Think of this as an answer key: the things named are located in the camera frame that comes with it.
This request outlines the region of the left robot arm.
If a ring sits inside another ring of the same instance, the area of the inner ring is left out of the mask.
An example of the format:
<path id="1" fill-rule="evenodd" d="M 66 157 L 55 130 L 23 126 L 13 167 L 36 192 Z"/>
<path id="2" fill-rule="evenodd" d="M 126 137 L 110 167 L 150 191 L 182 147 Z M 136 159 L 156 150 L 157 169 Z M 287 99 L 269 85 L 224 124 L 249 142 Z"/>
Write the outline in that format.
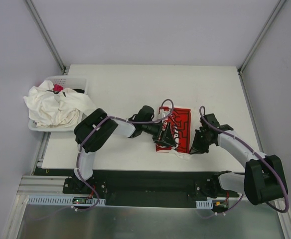
<path id="1" fill-rule="evenodd" d="M 74 174 L 77 179 L 74 188 L 81 194 L 91 189 L 93 163 L 96 152 L 106 143 L 110 136 L 121 135 L 126 138 L 136 138 L 143 132 L 152 136 L 155 144 L 163 147 L 176 147 L 170 123 L 164 122 L 172 115 L 174 105 L 163 113 L 163 117 L 154 120 L 154 109 L 143 106 L 137 114 L 128 119 L 109 116 L 98 108 L 80 122 L 74 129 L 75 141 L 78 145 L 78 155 Z"/>

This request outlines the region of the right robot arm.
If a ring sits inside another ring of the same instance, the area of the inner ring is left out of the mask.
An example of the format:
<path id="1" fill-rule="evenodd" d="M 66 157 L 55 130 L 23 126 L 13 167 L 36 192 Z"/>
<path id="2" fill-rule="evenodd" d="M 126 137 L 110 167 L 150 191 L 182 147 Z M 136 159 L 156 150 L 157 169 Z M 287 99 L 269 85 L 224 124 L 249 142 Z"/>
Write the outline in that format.
<path id="1" fill-rule="evenodd" d="M 222 171 L 208 184 L 211 197 L 228 190 L 244 194 L 253 205 L 284 199 L 289 207 L 288 187 L 281 159 L 256 151 L 242 140 L 232 127 L 221 125 L 214 114 L 201 115 L 201 127 L 195 131 L 190 154 L 205 154 L 216 145 L 231 154 L 245 169 L 244 174 Z"/>

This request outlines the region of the white red-print t-shirt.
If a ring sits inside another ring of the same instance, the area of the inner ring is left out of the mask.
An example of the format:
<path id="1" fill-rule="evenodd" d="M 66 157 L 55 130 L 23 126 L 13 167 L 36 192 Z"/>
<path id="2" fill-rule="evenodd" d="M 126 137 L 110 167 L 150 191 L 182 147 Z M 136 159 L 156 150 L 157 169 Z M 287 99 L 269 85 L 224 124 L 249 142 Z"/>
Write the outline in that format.
<path id="1" fill-rule="evenodd" d="M 191 109 L 175 107 L 172 114 L 163 121 L 163 129 L 170 124 L 176 147 L 163 147 L 157 144 L 155 146 L 156 152 L 170 153 L 180 159 L 188 160 L 190 158 L 191 119 Z"/>

